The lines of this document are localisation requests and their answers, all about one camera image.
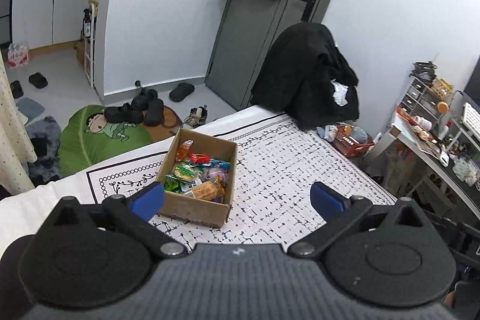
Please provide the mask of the black slipper in hallway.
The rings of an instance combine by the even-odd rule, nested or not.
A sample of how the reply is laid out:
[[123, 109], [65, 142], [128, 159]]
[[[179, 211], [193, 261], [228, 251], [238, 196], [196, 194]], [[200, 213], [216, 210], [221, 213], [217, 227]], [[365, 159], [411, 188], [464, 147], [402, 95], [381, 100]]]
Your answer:
[[35, 88], [38, 88], [38, 89], [43, 89], [48, 85], [47, 78], [43, 76], [43, 74], [41, 74], [40, 72], [36, 72], [32, 74], [28, 78], [28, 81], [30, 82], [31, 85], [33, 85]]

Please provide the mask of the blue snack packet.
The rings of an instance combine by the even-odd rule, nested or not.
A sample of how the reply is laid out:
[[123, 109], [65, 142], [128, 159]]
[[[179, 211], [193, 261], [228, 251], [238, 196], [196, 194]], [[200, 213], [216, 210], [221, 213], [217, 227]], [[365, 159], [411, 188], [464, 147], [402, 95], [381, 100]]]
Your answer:
[[209, 162], [203, 163], [202, 166], [209, 168], [219, 168], [221, 170], [227, 171], [230, 168], [230, 162], [219, 159], [211, 159]]

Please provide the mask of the white crumpled cloth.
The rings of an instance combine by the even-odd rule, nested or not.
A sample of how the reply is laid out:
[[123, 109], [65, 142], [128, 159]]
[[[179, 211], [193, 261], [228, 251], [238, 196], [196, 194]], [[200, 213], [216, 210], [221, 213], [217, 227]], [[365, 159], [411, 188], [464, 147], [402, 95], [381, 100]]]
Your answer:
[[347, 104], [347, 92], [348, 92], [348, 87], [346, 85], [342, 85], [336, 80], [332, 80], [331, 84], [334, 87], [334, 93], [333, 93], [333, 99], [335, 103], [340, 106], [346, 106]]

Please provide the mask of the purple white snack packet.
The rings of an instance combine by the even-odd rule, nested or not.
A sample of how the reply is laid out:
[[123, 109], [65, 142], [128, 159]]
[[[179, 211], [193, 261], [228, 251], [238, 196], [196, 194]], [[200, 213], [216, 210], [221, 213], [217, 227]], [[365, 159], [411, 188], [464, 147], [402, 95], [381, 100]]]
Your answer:
[[200, 185], [186, 191], [183, 195], [193, 199], [211, 202], [216, 198], [224, 196], [225, 190], [219, 179], [215, 179], [201, 183]]

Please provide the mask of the grey door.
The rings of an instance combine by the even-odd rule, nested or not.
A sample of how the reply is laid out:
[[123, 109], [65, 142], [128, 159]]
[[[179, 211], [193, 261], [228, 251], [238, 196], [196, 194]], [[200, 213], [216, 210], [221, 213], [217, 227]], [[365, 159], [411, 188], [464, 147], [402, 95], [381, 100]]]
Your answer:
[[227, 0], [205, 79], [233, 109], [249, 104], [251, 88], [277, 37], [300, 22], [322, 21], [330, 0]]

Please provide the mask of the black slipper near door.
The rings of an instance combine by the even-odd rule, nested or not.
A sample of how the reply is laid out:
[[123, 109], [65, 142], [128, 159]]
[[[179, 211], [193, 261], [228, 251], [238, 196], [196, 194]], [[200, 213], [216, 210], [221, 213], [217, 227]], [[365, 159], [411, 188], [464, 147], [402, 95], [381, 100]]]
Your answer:
[[195, 87], [190, 83], [180, 82], [170, 93], [169, 99], [173, 102], [183, 101], [188, 95], [191, 95], [195, 90]]

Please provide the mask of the orange plastic basket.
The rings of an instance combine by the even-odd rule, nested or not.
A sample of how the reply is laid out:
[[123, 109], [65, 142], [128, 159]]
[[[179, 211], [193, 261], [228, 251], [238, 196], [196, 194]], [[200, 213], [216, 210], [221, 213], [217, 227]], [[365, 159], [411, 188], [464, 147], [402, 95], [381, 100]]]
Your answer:
[[339, 125], [332, 145], [345, 157], [363, 157], [374, 147], [374, 141], [370, 136], [367, 136], [367, 141], [365, 143], [360, 143], [351, 137], [349, 132], [347, 132], [350, 128], [349, 125]]

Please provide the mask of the white kitchen cabinet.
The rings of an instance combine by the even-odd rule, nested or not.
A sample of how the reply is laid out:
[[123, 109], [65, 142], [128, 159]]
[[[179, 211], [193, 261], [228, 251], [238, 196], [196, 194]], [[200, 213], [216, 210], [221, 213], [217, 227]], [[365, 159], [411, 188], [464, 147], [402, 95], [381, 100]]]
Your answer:
[[36, 49], [79, 40], [88, 6], [87, 0], [12, 0], [12, 41]]

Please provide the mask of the pile of black shoes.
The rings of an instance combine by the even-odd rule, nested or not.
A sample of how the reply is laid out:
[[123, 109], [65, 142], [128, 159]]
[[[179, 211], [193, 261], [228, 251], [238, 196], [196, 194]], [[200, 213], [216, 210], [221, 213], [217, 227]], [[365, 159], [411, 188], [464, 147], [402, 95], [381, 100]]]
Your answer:
[[164, 102], [152, 88], [142, 88], [130, 102], [122, 106], [110, 106], [103, 111], [106, 120], [112, 124], [144, 124], [156, 127], [164, 121]]

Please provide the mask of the red white bottle pack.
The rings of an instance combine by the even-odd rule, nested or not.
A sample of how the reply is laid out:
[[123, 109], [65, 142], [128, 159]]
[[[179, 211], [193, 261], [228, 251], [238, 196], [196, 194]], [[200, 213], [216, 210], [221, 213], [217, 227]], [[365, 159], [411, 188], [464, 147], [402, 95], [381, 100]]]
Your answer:
[[30, 61], [29, 48], [25, 41], [11, 43], [7, 51], [7, 64], [10, 68], [17, 68]]

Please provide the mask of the red snack packet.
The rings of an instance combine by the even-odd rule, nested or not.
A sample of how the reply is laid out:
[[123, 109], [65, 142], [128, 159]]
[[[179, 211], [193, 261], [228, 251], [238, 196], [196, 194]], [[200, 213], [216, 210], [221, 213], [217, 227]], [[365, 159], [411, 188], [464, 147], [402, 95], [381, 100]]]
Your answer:
[[189, 157], [189, 160], [195, 165], [208, 164], [211, 161], [210, 157], [208, 157], [208, 155], [204, 153], [201, 153], [201, 154], [191, 153], [191, 154], [188, 154], [188, 157]]

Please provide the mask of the black coat pile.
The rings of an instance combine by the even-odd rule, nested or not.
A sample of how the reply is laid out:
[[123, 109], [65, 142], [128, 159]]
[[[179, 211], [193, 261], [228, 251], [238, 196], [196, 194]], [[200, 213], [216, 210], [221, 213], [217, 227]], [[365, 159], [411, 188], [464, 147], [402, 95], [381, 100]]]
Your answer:
[[[333, 99], [336, 80], [348, 87], [347, 104]], [[250, 103], [284, 112], [298, 128], [311, 130], [360, 118], [359, 80], [321, 23], [296, 23], [284, 30], [267, 52]]]

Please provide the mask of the gold green snack packet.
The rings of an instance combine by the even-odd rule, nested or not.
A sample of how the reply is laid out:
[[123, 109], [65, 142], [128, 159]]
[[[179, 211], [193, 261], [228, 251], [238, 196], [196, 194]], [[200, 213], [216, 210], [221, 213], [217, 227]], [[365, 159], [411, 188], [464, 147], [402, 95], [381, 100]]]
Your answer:
[[198, 179], [198, 171], [196, 171], [192, 166], [185, 163], [176, 163], [172, 169], [174, 176], [185, 182], [194, 182]]

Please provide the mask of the grey drawer unit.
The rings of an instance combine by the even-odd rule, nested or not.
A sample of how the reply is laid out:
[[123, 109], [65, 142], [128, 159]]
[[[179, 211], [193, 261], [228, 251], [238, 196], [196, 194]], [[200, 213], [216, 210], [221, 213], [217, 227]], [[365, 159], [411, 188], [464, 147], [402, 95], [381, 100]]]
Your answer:
[[408, 89], [399, 106], [412, 117], [420, 116], [436, 123], [442, 115], [438, 110], [439, 102], [440, 99], [427, 85], [411, 76]]

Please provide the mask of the pink purple snack packet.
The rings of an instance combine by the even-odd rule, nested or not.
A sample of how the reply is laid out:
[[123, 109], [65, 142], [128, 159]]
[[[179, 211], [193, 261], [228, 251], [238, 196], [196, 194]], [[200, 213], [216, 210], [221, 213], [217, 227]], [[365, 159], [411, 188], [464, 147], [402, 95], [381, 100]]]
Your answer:
[[226, 185], [228, 179], [228, 171], [219, 168], [209, 168], [207, 172], [207, 179], [210, 181], [217, 181], [222, 186]]

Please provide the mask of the brown cardboard box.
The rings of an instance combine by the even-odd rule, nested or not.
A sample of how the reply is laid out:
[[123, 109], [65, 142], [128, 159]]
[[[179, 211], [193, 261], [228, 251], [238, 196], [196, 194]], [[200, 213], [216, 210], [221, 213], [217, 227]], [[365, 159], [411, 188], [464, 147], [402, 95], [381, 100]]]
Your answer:
[[189, 220], [193, 223], [199, 223], [210, 227], [222, 227], [227, 222], [233, 204], [233, 188], [238, 146], [232, 141], [222, 140], [213, 136], [182, 129], [176, 133], [166, 158], [163, 160], [160, 172], [157, 176], [158, 182], [164, 184], [164, 177], [166, 175], [173, 175], [172, 171], [176, 163], [188, 164], [198, 171], [198, 179], [194, 182], [190, 182], [190, 189], [209, 181], [207, 179], [209, 167], [195, 165], [189, 160], [189, 157], [179, 162], [176, 161], [176, 151], [180, 144], [186, 140], [193, 140], [193, 145], [190, 148], [189, 154], [204, 153], [208, 155], [210, 159], [219, 159], [230, 162], [230, 168], [227, 170], [228, 179], [226, 185], [223, 186], [225, 195], [216, 198], [211, 202], [207, 202], [184, 196], [183, 193], [178, 194], [165, 191], [164, 204], [160, 209], [160, 213], [168, 217]]

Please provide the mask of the green leaf floor mat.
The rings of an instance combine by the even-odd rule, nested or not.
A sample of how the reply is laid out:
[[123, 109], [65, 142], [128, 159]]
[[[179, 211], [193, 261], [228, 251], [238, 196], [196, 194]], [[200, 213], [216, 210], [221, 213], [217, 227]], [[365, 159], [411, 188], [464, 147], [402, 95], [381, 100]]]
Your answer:
[[163, 108], [164, 122], [156, 127], [144, 124], [111, 124], [103, 116], [104, 108], [89, 105], [69, 119], [61, 133], [58, 148], [59, 170], [66, 177], [111, 157], [168, 139], [181, 125], [177, 114]]

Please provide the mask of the white side table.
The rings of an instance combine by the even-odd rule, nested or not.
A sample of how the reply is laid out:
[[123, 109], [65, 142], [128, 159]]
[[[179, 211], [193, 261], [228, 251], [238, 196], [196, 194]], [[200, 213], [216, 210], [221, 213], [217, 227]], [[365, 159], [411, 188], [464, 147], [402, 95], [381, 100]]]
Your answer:
[[418, 148], [412, 133], [408, 130], [407, 124], [396, 111], [393, 113], [390, 123], [387, 125], [382, 137], [377, 144], [366, 153], [363, 161], [368, 165], [371, 164], [395, 141], [401, 142], [416, 154], [423, 163], [434, 171], [436, 175], [459, 196], [476, 218], [479, 218], [479, 191], [474, 187], [469, 187], [465, 182], [461, 182], [450, 167], [444, 167], [438, 159], [422, 152]]

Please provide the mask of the light green snack packet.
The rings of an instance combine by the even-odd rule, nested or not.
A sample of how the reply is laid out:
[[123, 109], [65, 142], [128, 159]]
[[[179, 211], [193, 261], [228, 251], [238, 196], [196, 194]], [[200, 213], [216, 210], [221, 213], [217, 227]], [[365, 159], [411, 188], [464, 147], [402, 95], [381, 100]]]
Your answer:
[[164, 190], [171, 193], [182, 194], [191, 188], [190, 182], [184, 182], [180, 179], [177, 179], [174, 175], [166, 175], [163, 182]]

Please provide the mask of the orange snack packet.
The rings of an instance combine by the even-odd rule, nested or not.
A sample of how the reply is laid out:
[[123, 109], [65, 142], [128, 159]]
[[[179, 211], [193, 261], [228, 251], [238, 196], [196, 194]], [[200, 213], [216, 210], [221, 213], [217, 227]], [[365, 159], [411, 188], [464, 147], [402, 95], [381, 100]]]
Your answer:
[[176, 161], [182, 161], [185, 158], [188, 157], [188, 154], [190, 152], [191, 146], [193, 145], [194, 141], [193, 140], [186, 140], [183, 143], [180, 144], [176, 151]]

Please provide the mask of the patterned white bed cover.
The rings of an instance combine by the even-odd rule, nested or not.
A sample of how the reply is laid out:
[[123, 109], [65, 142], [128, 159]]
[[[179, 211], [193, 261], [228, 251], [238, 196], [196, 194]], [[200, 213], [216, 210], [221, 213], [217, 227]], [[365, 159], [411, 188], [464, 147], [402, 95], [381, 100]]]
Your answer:
[[[394, 196], [373, 182], [317, 132], [301, 131], [286, 115], [258, 107], [202, 126], [199, 134], [224, 140], [230, 167], [224, 196], [213, 206], [220, 227], [155, 215], [151, 223], [192, 249], [199, 243], [290, 245], [324, 220], [313, 209], [310, 188], [321, 182], [343, 196], [360, 195], [379, 205]], [[1, 246], [35, 233], [63, 196], [83, 204], [112, 195], [131, 196], [157, 180], [171, 140], [107, 159], [74, 175], [1, 202]]]

